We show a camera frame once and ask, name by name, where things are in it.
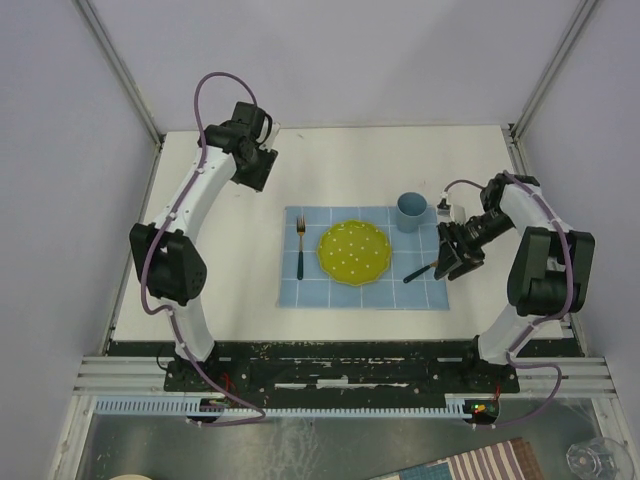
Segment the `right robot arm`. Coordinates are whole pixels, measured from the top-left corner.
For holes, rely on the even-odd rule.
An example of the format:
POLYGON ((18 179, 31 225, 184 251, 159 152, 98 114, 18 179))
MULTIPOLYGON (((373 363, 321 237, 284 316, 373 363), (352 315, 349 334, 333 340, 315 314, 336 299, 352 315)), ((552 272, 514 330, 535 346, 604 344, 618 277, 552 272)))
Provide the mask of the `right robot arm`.
POLYGON ((483 214, 437 226, 437 280, 453 281, 485 262, 484 246, 515 230, 520 243, 507 278, 507 304, 471 342, 457 369, 467 389, 481 391, 511 365, 543 324, 581 310, 586 300, 595 238, 554 212, 532 176, 497 174, 482 188, 483 214))

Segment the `orange fork green handle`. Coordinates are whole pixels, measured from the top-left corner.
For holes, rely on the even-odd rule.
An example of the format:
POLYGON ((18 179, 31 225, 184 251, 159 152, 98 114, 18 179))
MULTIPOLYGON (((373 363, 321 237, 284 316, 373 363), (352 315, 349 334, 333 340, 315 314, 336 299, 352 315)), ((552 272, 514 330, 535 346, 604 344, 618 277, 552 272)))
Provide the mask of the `orange fork green handle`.
POLYGON ((296 232, 299 237, 297 279, 301 281, 304 278, 304 235, 306 232, 306 222, 303 215, 296 218, 296 232))

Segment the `blue checked cloth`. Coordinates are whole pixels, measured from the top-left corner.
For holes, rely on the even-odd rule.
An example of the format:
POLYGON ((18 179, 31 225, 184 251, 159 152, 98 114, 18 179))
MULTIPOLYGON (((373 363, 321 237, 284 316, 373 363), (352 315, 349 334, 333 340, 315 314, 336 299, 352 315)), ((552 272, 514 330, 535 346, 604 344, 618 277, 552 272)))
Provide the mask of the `blue checked cloth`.
POLYGON ((400 232, 395 224, 393 206, 320 207, 287 206, 284 209, 284 241, 278 306, 298 309, 376 309, 447 311, 449 299, 446 283, 435 280, 427 271, 404 284, 403 278, 436 260, 438 253, 437 215, 427 209, 419 229, 400 232), (296 218, 303 215, 304 278, 297 279, 298 242, 296 218), (316 248, 320 237, 331 226, 350 219, 380 227, 391 242, 389 270, 376 282, 352 287, 334 282, 319 265, 316 248))

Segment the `orange knife green handle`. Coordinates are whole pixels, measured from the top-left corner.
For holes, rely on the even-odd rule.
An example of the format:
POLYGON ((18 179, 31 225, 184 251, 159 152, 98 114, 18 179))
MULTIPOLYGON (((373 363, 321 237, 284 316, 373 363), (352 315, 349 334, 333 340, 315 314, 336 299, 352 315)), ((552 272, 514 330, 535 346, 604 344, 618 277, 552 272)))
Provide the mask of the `orange knife green handle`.
POLYGON ((438 261, 434 261, 428 265, 425 265, 419 269, 417 269, 416 271, 412 272, 411 274, 407 275, 406 277, 403 278, 403 283, 407 284, 410 283, 414 280, 416 280, 418 277, 420 277, 421 275, 423 275, 424 273, 426 273, 427 271, 435 268, 438 265, 438 261))

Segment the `green dotted plate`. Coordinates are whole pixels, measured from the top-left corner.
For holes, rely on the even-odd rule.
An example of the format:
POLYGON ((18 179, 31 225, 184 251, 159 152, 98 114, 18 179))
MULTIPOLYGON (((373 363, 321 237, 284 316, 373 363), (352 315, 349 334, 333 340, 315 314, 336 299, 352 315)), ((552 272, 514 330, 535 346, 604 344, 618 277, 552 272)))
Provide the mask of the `green dotted plate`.
POLYGON ((316 254, 321 270, 331 280, 360 287, 378 281, 389 270, 392 247, 380 227, 350 219, 323 233, 316 254))

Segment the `blue cup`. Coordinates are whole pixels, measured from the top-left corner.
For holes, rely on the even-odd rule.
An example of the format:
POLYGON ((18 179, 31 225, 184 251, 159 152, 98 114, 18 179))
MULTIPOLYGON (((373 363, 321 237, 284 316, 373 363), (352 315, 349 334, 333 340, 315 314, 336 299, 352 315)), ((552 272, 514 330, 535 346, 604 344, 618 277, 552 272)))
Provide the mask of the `blue cup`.
POLYGON ((412 233, 422 224, 428 202, 417 192, 405 192, 396 202, 396 227, 402 233, 412 233))

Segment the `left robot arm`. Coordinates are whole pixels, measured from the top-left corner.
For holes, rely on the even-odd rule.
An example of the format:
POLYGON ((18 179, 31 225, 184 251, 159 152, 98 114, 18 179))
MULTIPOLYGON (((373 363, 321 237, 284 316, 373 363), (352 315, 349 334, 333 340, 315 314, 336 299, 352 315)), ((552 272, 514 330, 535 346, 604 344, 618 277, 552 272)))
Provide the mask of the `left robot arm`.
POLYGON ((141 303, 149 315, 166 312, 176 353, 192 360, 187 379, 209 390, 221 378, 210 359, 215 341, 206 324, 200 294, 207 266, 196 248, 201 226, 228 182, 264 190, 278 152, 279 125, 262 108, 238 102, 231 118, 204 129, 197 156, 178 191, 156 218, 129 233, 141 303))

